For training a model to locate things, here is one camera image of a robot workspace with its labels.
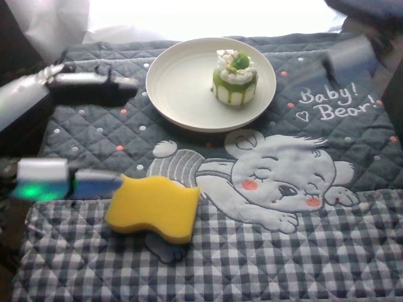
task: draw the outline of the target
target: embroidered bear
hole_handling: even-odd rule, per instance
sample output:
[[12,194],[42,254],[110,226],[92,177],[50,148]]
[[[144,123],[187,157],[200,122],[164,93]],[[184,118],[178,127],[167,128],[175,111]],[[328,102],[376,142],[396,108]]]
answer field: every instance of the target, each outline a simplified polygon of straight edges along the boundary
[[161,142],[147,175],[199,186],[202,197],[230,219],[293,233],[296,213],[318,211],[325,202],[359,203],[356,194],[343,187],[354,176],[353,165],[333,161],[320,149],[325,142],[237,130],[225,139],[226,151],[236,160],[205,159],[195,151],[178,150],[174,142]]

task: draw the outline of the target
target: checkered fabric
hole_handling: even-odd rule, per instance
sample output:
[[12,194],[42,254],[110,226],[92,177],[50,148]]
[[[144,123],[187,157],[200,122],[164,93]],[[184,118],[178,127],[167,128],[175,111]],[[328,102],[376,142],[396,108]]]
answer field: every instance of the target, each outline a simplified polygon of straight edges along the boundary
[[172,265],[142,234],[108,228],[109,201],[36,204],[13,301],[401,301],[403,190],[359,199],[299,215],[292,235],[227,219],[203,200],[187,256]]
[[[297,231],[285,235],[231,220],[203,199],[187,256],[166,265],[144,247],[143,234],[109,230],[103,221],[107,199],[36,204],[27,216],[13,301],[401,300],[403,152],[370,75],[356,70],[341,83],[349,87],[350,106],[364,106],[365,114],[350,110],[349,116],[325,121],[313,105],[320,102],[301,103],[301,87],[287,86],[287,74],[345,38],[349,36],[236,39],[263,53],[278,81],[268,110],[248,128],[264,137],[327,139],[331,159],[354,167],[346,189],[357,194],[358,205],[325,204],[319,211],[298,214]],[[209,159],[234,161],[224,147],[225,135],[179,129],[151,105],[145,91],[147,69],[174,43],[97,43],[68,49],[62,61],[72,62],[78,72],[97,65],[106,72],[110,65],[143,86],[124,113],[99,106],[56,108],[42,155],[130,177],[146,175],[155,159],[153,148],[163,140],[177,143],[178,150],[197,152],[205,164]],[[319,79],[308,87],[316,96],[325,93],[324,84],[326,79]],[[337,101],[322,102],[336,110]]]

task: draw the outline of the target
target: glowing green led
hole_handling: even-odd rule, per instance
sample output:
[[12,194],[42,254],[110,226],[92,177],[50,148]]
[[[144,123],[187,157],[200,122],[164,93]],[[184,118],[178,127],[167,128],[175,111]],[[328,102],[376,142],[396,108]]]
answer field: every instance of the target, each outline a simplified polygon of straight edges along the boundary
[[61,197],[63,197],[63,196],[61,196],[60,193],[50,192],[50,193],[45,193],[45,194],[39,196],[38,201],[51,201],[51,200],[58,199]]
[[27,184],[18,190],[18,195],[22,198],[35,198],[41,195],[43,186],[40,184]]

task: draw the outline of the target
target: wavy sponge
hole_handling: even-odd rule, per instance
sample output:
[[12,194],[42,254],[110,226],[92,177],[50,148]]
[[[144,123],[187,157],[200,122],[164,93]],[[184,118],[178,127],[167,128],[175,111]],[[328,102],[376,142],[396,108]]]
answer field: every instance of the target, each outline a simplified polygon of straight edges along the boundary
[[105,221],[118,233],[150,230],[168,242],[184,244],[191,240],[199,198],[198,187],[179,187],[166,177],[123,176]]

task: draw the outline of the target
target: black and white checkered cloth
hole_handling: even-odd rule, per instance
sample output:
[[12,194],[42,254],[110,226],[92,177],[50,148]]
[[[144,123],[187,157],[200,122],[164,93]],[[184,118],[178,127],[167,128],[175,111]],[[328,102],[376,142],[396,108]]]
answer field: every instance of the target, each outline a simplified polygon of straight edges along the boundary
[[13,301],[401,300],[403,190],[358,195],[353,208],[299,214],[292,235],[230,220],[203,200],[187,256],[171,265],[141,235],[107,227],[108,201],[36,204]]

